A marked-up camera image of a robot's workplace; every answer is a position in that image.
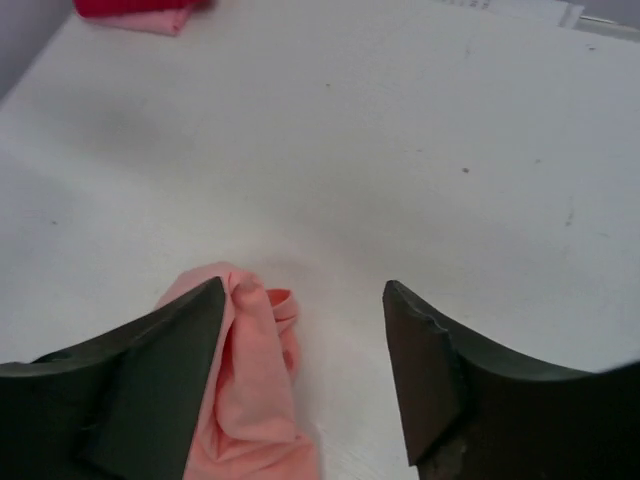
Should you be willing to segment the folded light pink t shirt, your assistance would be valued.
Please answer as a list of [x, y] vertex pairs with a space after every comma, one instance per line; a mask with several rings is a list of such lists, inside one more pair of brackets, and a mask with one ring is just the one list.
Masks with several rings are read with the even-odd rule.
[[120, 16], [84, 17], [83, 20], [101, 27], [175, 37], [180, 34], [195, 10], [196, 7], [194, 5], [189, 5], [180, 9], [132, 13]]

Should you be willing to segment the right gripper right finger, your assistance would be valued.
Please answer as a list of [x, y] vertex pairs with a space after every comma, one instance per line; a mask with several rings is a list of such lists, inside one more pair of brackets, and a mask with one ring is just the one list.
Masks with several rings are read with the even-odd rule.
[[639, 366], [591, 373], [501, 345], [399, 281], [386, 340], [409, 464], [422, 479], [635, 479]]

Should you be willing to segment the salmon pink t shirt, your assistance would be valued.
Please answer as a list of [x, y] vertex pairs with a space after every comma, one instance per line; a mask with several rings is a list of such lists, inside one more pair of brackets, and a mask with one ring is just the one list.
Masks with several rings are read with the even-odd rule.
[[212, 278], [222, 281], [224, 314], [185, 478], [319, 478], [317, 447], [296, 417], [301, 350], [294, 294], [220, 262], [180, 274], [158, 304]]

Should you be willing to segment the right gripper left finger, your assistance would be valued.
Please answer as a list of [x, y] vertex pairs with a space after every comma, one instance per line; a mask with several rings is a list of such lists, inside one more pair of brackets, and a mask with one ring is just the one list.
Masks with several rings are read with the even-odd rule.
[[2, 364], [2, 478], [182, 478], [224, 306], [214, 277], [98, 337]]

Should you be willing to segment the folded red t shirt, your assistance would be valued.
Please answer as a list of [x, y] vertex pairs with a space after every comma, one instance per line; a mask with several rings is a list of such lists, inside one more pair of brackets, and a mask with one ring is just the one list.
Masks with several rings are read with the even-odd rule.
[[203, 4], [200, 0], [74, 0], [76, 12], [87, 18], [110, 17], [171, 9], [183, 9]]

